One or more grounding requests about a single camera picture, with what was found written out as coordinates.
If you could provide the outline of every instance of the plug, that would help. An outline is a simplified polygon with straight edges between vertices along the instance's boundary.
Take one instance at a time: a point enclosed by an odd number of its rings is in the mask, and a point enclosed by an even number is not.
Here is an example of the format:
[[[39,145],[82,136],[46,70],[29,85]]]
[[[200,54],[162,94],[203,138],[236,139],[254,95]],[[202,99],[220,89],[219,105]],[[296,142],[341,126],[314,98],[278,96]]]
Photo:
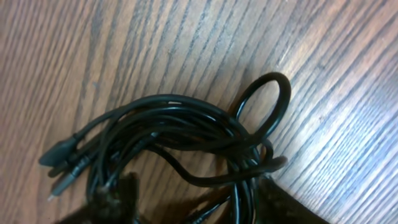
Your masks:
[[[47,175],[48,175],[48,177],[51,177],[51,178],[56,177],[60,173],[69,169],[70,166],[71,166],[70,162],[68,162],[68,160],[66,159],[66,160],[62,161],[59,165],[53,167],[53,169],[51,169]]]
[[[79,141],[73,135],[72,137],[59,141],[50,148],[44,155],[39,159],[39,164],[43,166],[58,166],[61,162],[68,158],[70,153],[76,149]]]
[[[59,196],[62,192],[69,187],[78,177],[79,175],[88,167],[91,160],[88,156],[83,156],[77,165],[70,171],[63,174],[52,186],[51,196],[49,200],[54,198],[55,196]]]

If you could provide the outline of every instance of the bundle of cables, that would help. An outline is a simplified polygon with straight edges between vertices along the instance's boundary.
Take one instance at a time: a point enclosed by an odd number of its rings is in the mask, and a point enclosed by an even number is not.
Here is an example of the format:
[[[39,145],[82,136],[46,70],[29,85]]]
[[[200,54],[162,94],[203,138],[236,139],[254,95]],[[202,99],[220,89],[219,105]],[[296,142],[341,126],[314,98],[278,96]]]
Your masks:
[[[264,84],[276,81],[279,97],[270,116],[253,134],[239,123],[239,115],[252,94]],[[187,217],[184,223],[200,223],[216,207],[229,201],[231,223],[252,223],[256,217],[258,178],[280,169],[287,159],[273,157],[267,137],[282,119],[290,100],[289,80],[281,73],[268,73],[251,83],[229,113],[205,101],[181,95],[147,96],[89,122],[72,137],[56,143],[39,163],[51,166],[50,177],[63,173],[53,186],[59,196],[91,166],[86,186],[87,200],[97,191],[118,186],[125,166],[141,151],[163,157],[188,183],[199,187],[228,186],[222,197]],[[77,149],[78,143],[97,125],[103,130]],[[261,156],[258,148],[265,151]],[[226,160],[228,173],[216,177],[196,177],[186,171],[169,150],[203,151]]]

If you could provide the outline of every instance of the wood grain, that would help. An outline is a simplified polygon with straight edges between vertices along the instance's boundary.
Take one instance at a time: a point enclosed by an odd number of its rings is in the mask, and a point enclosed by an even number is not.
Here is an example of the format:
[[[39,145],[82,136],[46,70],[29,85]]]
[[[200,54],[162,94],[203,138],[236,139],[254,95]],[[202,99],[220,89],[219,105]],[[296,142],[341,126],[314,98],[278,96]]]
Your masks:
[[[37,159],[107,110],[177,93],[228,109],[263,73],[286,74],[289,110],[271,141],[278,184],[331,223],[398,222],[398,1],[1,1],[0,219],[52,223],[83,203],[85,177],[47,202]],[[242,116],[249,130],[278,94]],[[220,163],[176,154],[195,175]],[[140,211],[175,222],[208,189],[143,153]]]

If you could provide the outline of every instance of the wooden table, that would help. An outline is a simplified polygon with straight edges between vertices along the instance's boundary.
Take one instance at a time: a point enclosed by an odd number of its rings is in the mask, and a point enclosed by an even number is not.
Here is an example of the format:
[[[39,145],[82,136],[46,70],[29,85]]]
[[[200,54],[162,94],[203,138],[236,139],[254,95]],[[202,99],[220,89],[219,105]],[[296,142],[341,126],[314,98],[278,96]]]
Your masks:
[[[270,71],[292,84],[270,140],[290,159],[278,184],[332,223],[398,222],[398,1],[1,1],[2,223],[52,223],[84,201],[85,177],[47,202],[53,179],[37,159],[106,110],[158,93],[228,109]],[[276,85],[250,102],[255,130]],[[195,175],[219,162],[177,154]],[[154,154],[141,213],[172,223],[208,189]]]

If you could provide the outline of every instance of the black cord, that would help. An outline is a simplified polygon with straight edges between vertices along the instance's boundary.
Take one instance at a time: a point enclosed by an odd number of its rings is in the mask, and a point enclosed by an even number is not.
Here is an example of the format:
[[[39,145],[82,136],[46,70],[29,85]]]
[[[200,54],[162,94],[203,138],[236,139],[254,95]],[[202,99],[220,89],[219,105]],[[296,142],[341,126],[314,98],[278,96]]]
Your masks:
[[[271,115],[258,130],[249,134],[238,119],[252,94],[264,84],[276,81],[279,97]],[[281,121],[290,101],[290,83],[281,73],[268,73],[250,84],[234,107],[227,113],[205,101],[180,95],[155,95],[141,98],[109,111],[89,122],[70,139],[59,142],[40,158],[40,163],[54,166],[49,176],[66,173],[63,184],[53,190],[58,196],[91,165],[87,180],[88,200],[98,189],[111,190],[131,159],[142,150],[163,157],[190,184],[199,187],[230,186],[215,203],[187,217],[186,223],[200,223],[216,207],[231,202],[233,223],[252,223],[256,203],[254,191],[258,177],[280,169],[285,157],[273,158],[272,144],[267,137]],[[106,127],[79,150],[77,144],[97,125],[108,121]],[[263,160],[257,146],[266,149]],[[165,148],[179,151],[203,151],[226,159],[228,173],[216,177],[196,177]]]

